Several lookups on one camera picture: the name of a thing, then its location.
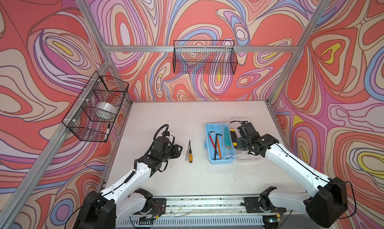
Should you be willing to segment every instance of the white table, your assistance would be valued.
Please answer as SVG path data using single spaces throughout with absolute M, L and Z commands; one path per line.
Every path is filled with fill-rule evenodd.
M 169 160 L 164 172 L 156 172 L 141 184 L 141 188 L 154 196 L 258 194 L 269 186 L 304 192 L 289 174 L 266 158 L 231 164 L 209 163 L 203 145 L 205 124 L 236 117 L 246 118 L 260 135 L 268 133 L 282 143 L 264 101 L 133 103 L 107 187 L 132 169 L 134 160 L 148 150 L 156 130 L 167 123 L 176 137 L 175 144 L 183 146 L 183 151 L 180 158 Z M 185 162 L 189 140 L 193 163 Z

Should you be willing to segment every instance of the patterned wall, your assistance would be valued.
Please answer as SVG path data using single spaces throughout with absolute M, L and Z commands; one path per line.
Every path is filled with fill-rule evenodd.
M 352 182 L 340 228 L 384 228 L 383 28 L 384 0 L 333 0 L 273 104 L 295 155 Z
M 172 45 L 234 39 L 236 45 L 295 45 L 319 0 L 87 0 L 107 44 Z M 235 75 L 174 75 L 173 54 L 111 55 L 132 100 L 266 99 L 288 59 L 237 54 Z
M 0 0 L 0 209 L 102 63 L 74 0 Z M 126 111 L 107 143 L 68 136 L 13 228 L 63 224 L 97 188 Z

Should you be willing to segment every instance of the yellow and black screwdriver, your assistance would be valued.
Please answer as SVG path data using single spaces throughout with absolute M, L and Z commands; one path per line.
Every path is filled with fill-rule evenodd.
M 192 150 L 191 150 L 191 140 L 189 140 L 189 162 L 192 162 Z

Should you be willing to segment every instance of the wire basket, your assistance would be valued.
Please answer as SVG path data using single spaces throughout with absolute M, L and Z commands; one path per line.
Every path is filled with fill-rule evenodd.
M 234 44 L 233 40 L 175 40 L 173 72 L 234 75 L 237 67 Z
M 66 125 L 64 119 L 63 123 L 81 141 L 106 142 L 128 86 L 128 83 L 118 78 L 98 75 L 79 109 L 71 119 L 67 119 L 70 122 Z

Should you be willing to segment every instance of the robotic arm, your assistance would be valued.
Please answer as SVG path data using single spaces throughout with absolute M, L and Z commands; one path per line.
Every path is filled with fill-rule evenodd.
M 180 156 L 183 147 L 174 144 L 174 137 L 170 142 L 168 127 L 168 124 L 165 124 L 157 130 L 151 147 L 141 158 L 134 161 L 131 171 L 100 193 L 92 191 L 85 197 L 74 229 L 114 229 L 135 212 L 151 211 L 152 194 L 142 188 L 135 192 L 133 190 L 156 171 L 163 172 L 169 159 Z M 166 128 L 165 131 L 157 137 L 163 128 Z M 160 170 L 163 163 L 166 163 L 166 166 Z
M 262 210 L 285 207 L 307 214 L 318 225 L 328 228 L 348 209 L 345 182 L 338 177 L 331 179 L 303 163 L 273 136 L 259 136 L 252 123 L 240 123 L 237 130 L 241 138 L 234 137 L 234 131 L 231 132 L 236 148 L 273 161 L 306 190 L 306 193 L 291 193 L 269 187 L 260 194 Z

